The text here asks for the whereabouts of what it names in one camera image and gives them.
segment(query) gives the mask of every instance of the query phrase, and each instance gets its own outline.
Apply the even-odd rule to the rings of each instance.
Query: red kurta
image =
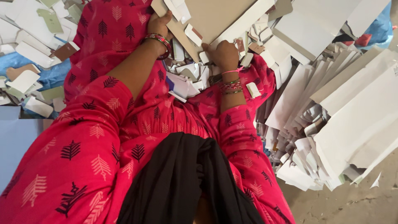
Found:
[[[65,80],[67,107],[32,144],[0,196],[2,223],[115,223],[135,175],[172,132],[214,138],[236,184],[265,223],[294,223],[253,126],[256,108],[274,91],[275,76],[261,57],[241,72],[261,96],[220,113],[217,86],[182,104],[168,94],[157,61],[137,99],[113,77],[146,34],[150,0],[94,0],[83,10]]]

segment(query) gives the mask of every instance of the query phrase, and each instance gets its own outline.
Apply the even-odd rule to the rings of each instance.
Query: sleeve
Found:
[[[237,186],[250,198],[265,223],[294,223],[247,105],[220,116],[220,147],[228,157]]]
[[[2,220],[92,223],[98,211],[106,215],[120,168],[118,124],[133,102],[129,89],[109,76],[72,99],[22,158],[0,197]]]

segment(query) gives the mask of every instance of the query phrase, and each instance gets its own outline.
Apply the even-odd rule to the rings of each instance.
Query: woman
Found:
[[[294,223],[253,127],[272,70],[255,56],[238,74],[233,44],[204,44],[223,82],[240,78],[243,91],[215,85],[176,101],[156,60],[165,46],[141,44],[147,33],[170,38],[172,15],[150,9],[147,0],[84,8],[67,107],[2,193],[2,223]],[[249,82],[261,96],[250,97]]]

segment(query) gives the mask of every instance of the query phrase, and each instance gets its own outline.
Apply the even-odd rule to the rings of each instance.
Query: blue plastic sheet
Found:
[[[391,1],[390,3],[387,4],[387,6],[383,9],[380,15],[377,16],[377,18],[365,31],[365,34],[372,34],[372,37],[368,45],[366,47],[356,45],[358,49],[369,50],[374,45],[381,48],[388,48],[394,36],[392,32],[390,11],[391,11]]]
[[[65,60],[62,63],[54,65],[49,69],[44,69],[36,63],[32,62],[31,60],[18,54],[17,52],[14,52],[0,57],[0,76],[7,76],[6,70],[9,67],[20,68],[30,63],[36,65],[37,68],[41,71],[39,73],[39,81],[43,85],[43,88],[39,89],[39,91],[62,86],[64,84],[65,77],[70,70],[69,59]]]

